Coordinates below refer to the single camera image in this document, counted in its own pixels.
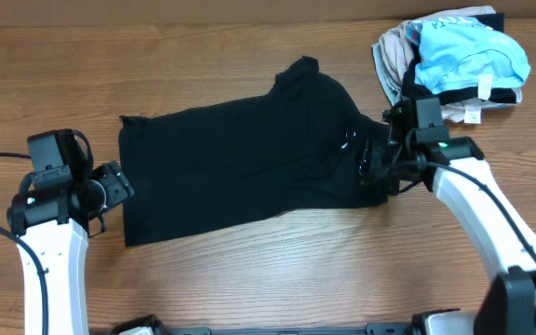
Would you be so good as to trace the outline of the black t-shirt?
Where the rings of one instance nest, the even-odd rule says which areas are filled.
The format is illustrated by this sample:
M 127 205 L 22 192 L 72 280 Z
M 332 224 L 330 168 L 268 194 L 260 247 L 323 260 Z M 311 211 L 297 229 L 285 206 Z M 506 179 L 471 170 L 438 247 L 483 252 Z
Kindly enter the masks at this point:
M 126 116 L 121 168 L 135 194 L 123 206 L 129 247 L 305 208 L 367 208 L 387 200 L 359 162 L 387 127 L 302 57 L 259 97 L 155 118 Z

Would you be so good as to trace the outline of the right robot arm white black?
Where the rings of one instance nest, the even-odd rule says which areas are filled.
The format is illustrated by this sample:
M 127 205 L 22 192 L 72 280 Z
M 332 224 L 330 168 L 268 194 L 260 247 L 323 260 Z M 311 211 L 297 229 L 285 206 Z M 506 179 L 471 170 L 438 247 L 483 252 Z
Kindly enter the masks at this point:
M 536 234 L 500 190 L 472 139 L 366 141 L 359 171 L 365 183 L 423 183 L 458 220 L 489 277 L 477 312 L 422 312 L 403 333 L 536 334 Z

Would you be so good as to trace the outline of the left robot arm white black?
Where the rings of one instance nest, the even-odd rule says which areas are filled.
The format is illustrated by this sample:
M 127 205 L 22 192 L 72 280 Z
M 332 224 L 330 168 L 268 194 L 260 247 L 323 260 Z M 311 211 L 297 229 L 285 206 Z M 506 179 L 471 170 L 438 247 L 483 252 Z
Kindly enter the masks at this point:
M 89 221 L 134 195 L 120 166 L 111 161 L 79 184 L 34 188 L 27 174 L 8 210 L 23 273 L 26 334 L 165 334 L 155 315 L 110 329 L 91 328 L 85 286 Z

